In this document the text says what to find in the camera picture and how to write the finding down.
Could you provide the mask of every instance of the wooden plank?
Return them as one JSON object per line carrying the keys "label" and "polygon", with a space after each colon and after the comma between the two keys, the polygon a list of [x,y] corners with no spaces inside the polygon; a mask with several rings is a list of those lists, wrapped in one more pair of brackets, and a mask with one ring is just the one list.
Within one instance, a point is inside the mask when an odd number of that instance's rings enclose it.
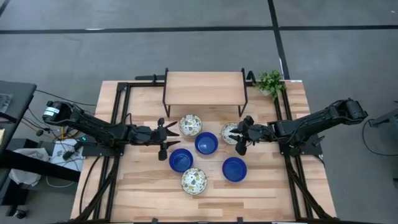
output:
{"label": "wooden plank", "polygon": [[241,72],[169,72],[167,105],[243,105]]}
{"label": "wooden plank", "polygon": [[[110,120],[117,82],[103,82],[96,116]],[[294,118],[309,114],[303,83],[286,82]],[[156,121],[164,117],[166,124],[178,121],[188,113],[197,114],[203,121],[203,130],[214,133],[219,139],[219,148],[213,155],[197,153],[195,138],[173,137],[181,140],[170,147],[168,154],[178,148],[188,149],[194,156],[194,167],[201,168],[208,176],[207,189],[200,195],[186,194],[180,186],[181,174],[172,171],[167,161],[158,161],[158,146],[126,146],[121,158],[116,184],[112,222],[149,222],[158,218],[163,222],[235,222],[236,217],[247,221],[294,220],[289,183],[284,158],[279,154],[277,143],[261,142],[249,146],[245,156],[239,156],[234,146],[221,139],[221,128],[228,122],[239,122],[236,107],[229,106],[173,106],[172,117],[166,118],[162,104],[163,89],[160,87],[133,88],[128,113],[135,124],[155,128]],[[251,115],[256,123],[266,124],[276,120],[272,99],[262,96],[256,88],[248,88],[249,103],[243,116]],[[179,133],[178,126],[171,128]],[[240,157],[248,166],[248,174],[240,183],[228,182],[221,171],[223,161],[231,156]],[[71,218],[78,216],[81,189],[93,158],[83,164]],[[333,201],[323,165],[312,156],[302,156],[308,189],[330,215],[335,215]],[[102,159],[93,169],[83,207],[97,191]],[[300,192],[302,215],[305,214]],[[101,206],[105,211],[107,194]]]}

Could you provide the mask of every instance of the potted plant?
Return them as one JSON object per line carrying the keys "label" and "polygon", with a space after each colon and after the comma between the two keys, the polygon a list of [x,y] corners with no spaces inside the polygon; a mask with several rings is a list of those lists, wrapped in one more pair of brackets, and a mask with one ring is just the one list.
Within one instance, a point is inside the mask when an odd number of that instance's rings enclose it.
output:
{"label": "potted plant", "polygon": [[270,95],[275,100],[278,97],[278,91],[285,89],[285,85],[280,82],[281,79],[282,75],[277,70],[269,73],[263,72],[260,74],[260,81],[256,86],[264,96]]}

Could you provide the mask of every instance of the black floor stripe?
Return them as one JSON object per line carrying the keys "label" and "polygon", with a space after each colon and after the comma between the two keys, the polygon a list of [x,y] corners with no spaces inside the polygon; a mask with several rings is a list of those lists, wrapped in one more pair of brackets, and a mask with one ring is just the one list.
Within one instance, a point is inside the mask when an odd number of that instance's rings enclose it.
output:
{"label": "black floor stripe", "polygon": [[382,30],[398,29],[398,25],[375,26],[281,26],[279,30]]}
{"label": "black floor stripe", "polygon": [[0,34],[109,34],[135,32],[203,32],[203,31],[260,31],[273,30],[271,26],[214,26],[214,27],[148,27],[115,29],[43,29],[0,30]]}
{"label": "black floor stripe", "polygon": [[4,2],[1,4],[1,7],[0,7],[0,17],[1,17],[1,15],[3,14],[4,10],[6,10],[6,7],[7,7],[8,3],[9,3],[10,1],[11,1],[11,0],[4,0]]}
{"label": "black floor stripe", "polygon": [[275,6],[274,6],[273,0],[268,0],[268,6],[269,6],[269,11],[271,13],[272,26],[274,28],[276,47],[278,50],[280,62],[282,64],[284,78],[287,80],[290,80],[289,69],[287,68],[285,50],[284,50],[284,46],[282,44],[282,37],[280,36],[280,32],[279,32],[278,20],[276,17],[276,11],[275,11]]}

